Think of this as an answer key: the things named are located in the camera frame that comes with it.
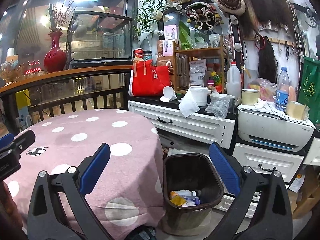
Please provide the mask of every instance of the pink tablecloth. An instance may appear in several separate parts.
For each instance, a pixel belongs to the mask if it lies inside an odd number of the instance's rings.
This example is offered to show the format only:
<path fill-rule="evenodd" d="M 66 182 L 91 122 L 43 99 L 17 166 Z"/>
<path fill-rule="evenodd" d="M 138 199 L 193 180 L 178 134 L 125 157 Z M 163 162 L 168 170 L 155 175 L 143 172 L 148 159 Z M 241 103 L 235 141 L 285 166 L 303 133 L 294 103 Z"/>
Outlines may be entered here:
<path fill-rule="evenodd" d="M 164 215 L 163 152 L 156 128 L 145 117 L 95 109 L 53 117 L 29 129 L 36 141 L 21 155 L 21 169 L 6 180 L 24 221 L 41 170 L 63 173 L 93 155 L 104 142 L 111 149 L 110 161 L 93 192 L 85 197 L 93 212 L 116 240 L 140 225 L 158 224 Z M 65 195 L 61 200 L 76 227 Z"/>

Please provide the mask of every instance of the trash can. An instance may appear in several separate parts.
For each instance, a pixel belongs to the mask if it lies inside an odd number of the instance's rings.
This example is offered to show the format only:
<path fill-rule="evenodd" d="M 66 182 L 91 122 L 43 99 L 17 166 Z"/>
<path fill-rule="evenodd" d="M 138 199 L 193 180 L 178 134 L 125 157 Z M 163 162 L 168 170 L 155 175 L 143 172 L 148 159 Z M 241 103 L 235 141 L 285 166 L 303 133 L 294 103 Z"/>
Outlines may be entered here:
<path fill-rule="evenodd" d="M 173 231 L 198 227 L 223 197 L 223 185 L 210 160 L 202 154 L 180 154 L 165 158 L 163 173 L 165 223 Z M 180 207 L 173 204 L 170 192 L 200 191 L 200 205 Z"/>

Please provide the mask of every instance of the yellow box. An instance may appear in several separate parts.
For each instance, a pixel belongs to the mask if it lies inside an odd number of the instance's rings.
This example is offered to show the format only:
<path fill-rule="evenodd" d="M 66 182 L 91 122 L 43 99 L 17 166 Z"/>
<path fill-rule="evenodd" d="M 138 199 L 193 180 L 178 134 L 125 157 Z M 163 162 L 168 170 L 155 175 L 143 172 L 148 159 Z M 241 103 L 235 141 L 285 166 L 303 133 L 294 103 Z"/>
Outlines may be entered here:
<path fill-rule="evenodd" d="M 25 106 L 31 105 L 29 98 L 30 96 L 28 89 L 16 93 L 17 107 L 19 110 L 24 108 Z"/>

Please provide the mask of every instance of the glass lotus candle holder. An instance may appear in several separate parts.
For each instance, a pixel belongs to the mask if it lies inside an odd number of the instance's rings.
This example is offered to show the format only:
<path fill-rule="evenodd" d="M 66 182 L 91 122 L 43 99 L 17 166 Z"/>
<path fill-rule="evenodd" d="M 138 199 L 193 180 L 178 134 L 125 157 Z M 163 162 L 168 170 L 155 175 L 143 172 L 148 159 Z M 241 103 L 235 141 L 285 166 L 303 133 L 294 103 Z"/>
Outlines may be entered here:
<path fill-rule="evenodd" d="M 0 66 L 0 77 L 6 81 L 6 85 L 18 81 L 23 76 L 24 64 L 19 61 L 5 61 Z"/>

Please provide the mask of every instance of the red tote bag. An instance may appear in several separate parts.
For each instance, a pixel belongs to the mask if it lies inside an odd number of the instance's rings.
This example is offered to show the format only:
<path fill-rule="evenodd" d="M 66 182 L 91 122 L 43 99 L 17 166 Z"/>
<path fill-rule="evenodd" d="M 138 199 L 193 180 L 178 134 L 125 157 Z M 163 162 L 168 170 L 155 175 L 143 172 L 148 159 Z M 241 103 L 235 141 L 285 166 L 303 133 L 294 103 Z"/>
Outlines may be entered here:
<path fill-rule="evenodd" d="M 163 88 L 170 86 L 169 68 L 154 67 L 152 60 L 133 60 L 129 95 L 131 96 L 162 96 Z"/>

